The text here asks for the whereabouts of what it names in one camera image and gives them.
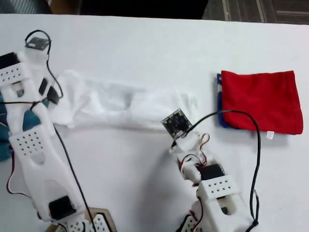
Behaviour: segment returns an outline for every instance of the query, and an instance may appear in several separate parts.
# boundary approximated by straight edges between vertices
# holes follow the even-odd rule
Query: black cable
[[[58,225],[61,226],[64,229],[65,232],[68,232],[67,227],[65,225],[63,225],[61,223],[59,223]]]
[[[195,123],[192,127],[190,127],[188,130],[186,130],[183,134],[182,137],[185,137],[190,131],[192,131],[198,124],[200,124],[202,121],[204,121],[206,118],[209,118],[211,116],[214,115],[218,115],[218,114],[222,114],[222,113],[238,113],[238,114],[243,114],[248,116],[251,121],[253,122],[255,129],[256,129],[256,133],[257,133],[257,159],[256,159],[256,167],[255,167],[255,171],[253,174],[253,179],[252,179],[252,185],[251,185],[251,191],[250,191],[250,213],[251,216],[253,218],[253,223],[252,225],[246,230],[246,232],[251,231],[255,226],[258,225],[258,217],[259,217],[259,209],[260,209],[260,202],[259,202],[259,198],[255,192],[255,183],[256,183],[256,178],[257,178],[257,173],[260,167],[260,159],[261,159],[261,133],[260,133],[260,129],[255,121],[255,119],[248,113],[240,111],[240,110],[220,110],[220,111],[216,111],[214,113],[211,113],[209,115],[206,115],[204,117],[202,117],[199,121],[197,121],[197,123]],[[256,196],[256,213],[254,216],[254,212],[253,212],[253,195],[255,193]]]
[[[59,132],[57,131],[57,129],[56,129],[55,126],[54,126],[54,128],[55,128],[56,134],[57,134],[57,136],[58,136],[58,138],[59,138],[59,140],[60,140],[60,142],[61,142],[61,145],[62,145],[62,147],[63,147],[63,150],[64,150],[64,152],[66,153],[66,157],[67,157],[67,159],[68,159],[69,166],[70,166],[70,168],[71,168],[71,171],[72,171],[72,173],[73,173],[74,179],[75,179],[75,181],[76,181],[76,184],[77,184],[77,186],[78,186],[78,189],[79,189],[79,191],[80,191],[80,193],[81,193],[81,196],[82,196],[82,198],[83,198],[83,201],[84,201],[84,203],[85,203],[86,210],[87,210],[87,212],[88,212],[88,214],[89,214],[89,217],[90,217],[90,219],[91,219],[91,223],[92,223],[93,229],[94,229],[95,232],[97,232],[96,226],[95,226],[95,224],[94,224],[94,222],[93,222],[93,218],[92,218],[92,215],[91,215],[91,213],[90,213],[90,209],[89,209],[88,204],[87,204],[87,201],[86,201],[86,199],[85,199],[83,190],[82,190],[82,188],[81,188],[81,185],[79,184],[79,181],[78,181],[77,176],[76,176],[76,174],[75,174],[75,171],[74,171],[74,169],[73,169],[73,165],[72,165],[72,163],[71,163],[71,160],[70,160],[70,157],[69,157],[67,148],[66,148],[66,146],[64,145],[64,142],[63,142],[63,140],[62,140],[62,138],[61,138],[61,136],[60,136],[60,134],[59,134]]]
[[[56,84],[58,85],[59,89],[60,89],[60,93],[61,93],[61,96],[59,96],[59,98],[63,98],[63,91],[62,91],[62,88],[61,88],[61,85],[60,83],[58,82],[58,80],[55,78],[54,74],[52,73],[52,71],[50,70],[49,68],[49,53],[50,53],[50,50],[51,50],[51,47],[52,47],[52,40],[51,38],[49,37],[49,35],[43,31],[43,30],[40,30],[40,29],[37,29],[37,30],[34,30],[32,32],[30,32],[26,38],[25,38],[25,43],[27,44],[28,43],[28,39],[30,38],[31,35],[37,33],[37,32],[41,32],[43,33],[44,35],[46,35],[47,39],[48,39],[48,49],[47,49],[47,55],[48,55],[48,58],[47,58],[47,61],[46,61],[46,67],[47,67],[47,70],[49,71],[50,75],[52,76],[52,78],[54,79],[54,81],[56,82]]]

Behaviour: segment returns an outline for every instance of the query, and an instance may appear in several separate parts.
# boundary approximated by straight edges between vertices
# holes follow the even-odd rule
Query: red fabric bag
[[[293,71],[238,75],[222,71],[222,109],[249,113],[261,131],[285,134],[303,132],[303,116]],[[241,114],[226,113],[225,122],[245,130],[255,130]]]

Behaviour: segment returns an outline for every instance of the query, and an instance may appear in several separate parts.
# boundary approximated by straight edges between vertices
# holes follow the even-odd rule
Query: white table
[[[96,16],[0,15],[0,54],[18,51],[34,29],[53,40],[55,73],[75,69],[85,76],[194,92],[200,115],[215,109],[215,76],[294,70],[304,117],[302,135],[262,134],[256,189],[260,229],[308,230],[309,71],[308,26]],[[200,125],[211,134],[208,149],[224,162],[249,202],[256,136],[226,130],[216,120]],[[90,206],[108,208],[120,232],[175,231],[196,200],[166,153],[167,133],[88,128],[65,138]],[[43,231],[31,202],[5,192],[11,161],[0,163],[2,231]]]

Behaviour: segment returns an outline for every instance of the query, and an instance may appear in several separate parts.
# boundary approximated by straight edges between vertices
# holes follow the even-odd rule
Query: blue fabric
[[[222,110],[222,80],[221,74],[217,74],[217,86],[218,86],[218,101],[217,101],[217,110]],[[232,128],[229,124],[224,121],[223,114],[218,114],[219,124],[224,128]]]
[[[5,105],[0,105],[0,162],[11,157],[10,143],[9,143],[9,128],[6,121]],[[32,127],[39,125],[41,122],[39,118],[30,110],[25,112],[23,130],[30,130]]]

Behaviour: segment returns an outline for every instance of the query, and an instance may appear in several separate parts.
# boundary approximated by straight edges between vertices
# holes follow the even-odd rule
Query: white fabric
[[[64,97],[49,111],[54,123],[69,128],[109,125],[165,130],[161,120],[179,108],[192,123],[196,119],[197,100],[188,93],[86,79],[71,70],[58,81]]]

